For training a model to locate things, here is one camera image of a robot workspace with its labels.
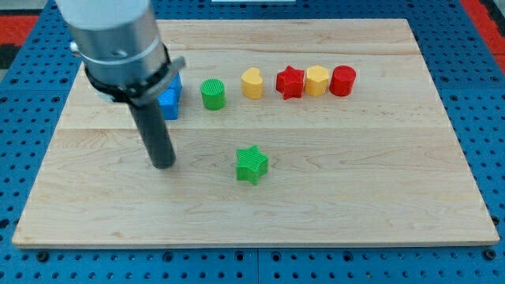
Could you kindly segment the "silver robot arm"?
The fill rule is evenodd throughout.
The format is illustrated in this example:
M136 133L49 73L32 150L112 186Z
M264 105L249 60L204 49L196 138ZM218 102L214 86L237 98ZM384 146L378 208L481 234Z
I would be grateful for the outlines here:
M81 57L93 88L104 97L142 107L185 67L172 60L149 0L57 0L69 26L70 50Z

